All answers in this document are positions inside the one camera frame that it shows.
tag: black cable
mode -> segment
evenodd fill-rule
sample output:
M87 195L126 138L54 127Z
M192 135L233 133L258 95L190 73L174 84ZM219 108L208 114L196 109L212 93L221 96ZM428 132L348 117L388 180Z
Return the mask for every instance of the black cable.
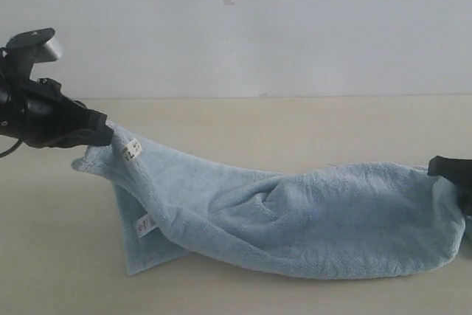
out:
M1 56L0 60L3 60L4 53L7 53L7 50L4 47L0 48L0 56ZM6 149L6 151L0 153L0 159L1 159L13 153L23 144L24 137L26 136L28 132L28 127L30 126L30 110L28 107L27 98L24 95L21 87L18 85L16 80L12 78L12 76L6 75L5 73L3 73L3 71L1 70L1 67L0 67L0 77L3 77L3 79L5 80L5 83L10 88L10 96L11 96L13 106L22 107L22 109L20 108L18 109L18 113L22 115L24 118L24 122L23 122L23 125L21 126L21 133L18 140L11 148Z

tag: microfiber towel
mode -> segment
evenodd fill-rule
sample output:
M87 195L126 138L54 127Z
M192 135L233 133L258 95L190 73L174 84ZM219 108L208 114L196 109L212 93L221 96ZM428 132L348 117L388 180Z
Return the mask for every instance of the microfiber towel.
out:
M425 167L248 170L109 125L111 145L72 167L112 183L129 274L196 252L289 277L403 276L452 261L465 233L457 188Z

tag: towel tag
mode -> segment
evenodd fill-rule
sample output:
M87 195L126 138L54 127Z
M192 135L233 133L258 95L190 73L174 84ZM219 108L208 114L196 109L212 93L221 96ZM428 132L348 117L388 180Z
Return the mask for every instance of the towel tag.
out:
M138 238L142 238L157 228L156 222L148 214L138 219L135 226Z
M136 138L133 138L127 145L125 145L123 150L121 150L121 154L127 162L135 159L141 152L141 143L139 143L139 140Z

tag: beige table surface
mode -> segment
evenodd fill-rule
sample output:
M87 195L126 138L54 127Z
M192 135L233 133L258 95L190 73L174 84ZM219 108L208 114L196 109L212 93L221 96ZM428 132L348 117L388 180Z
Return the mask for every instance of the beige table surface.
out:
M96 100L139 134L231 165L425 165L472 157L472 97ZM0 160L0 314L469 314L472 247L415 277L295 280L198 255L128 277L110 185L74 172L83 148Z

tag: black robotic arm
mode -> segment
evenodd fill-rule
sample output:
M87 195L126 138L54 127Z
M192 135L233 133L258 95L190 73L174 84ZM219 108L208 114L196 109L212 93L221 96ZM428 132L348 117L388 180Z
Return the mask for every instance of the black robotic arm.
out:
M18 140L0 158L22 143L33 148L111 143L106 114L64 96L53 79L30 79L34 64L56 61L62 52L52 28L18 34L0 48L0 135Z

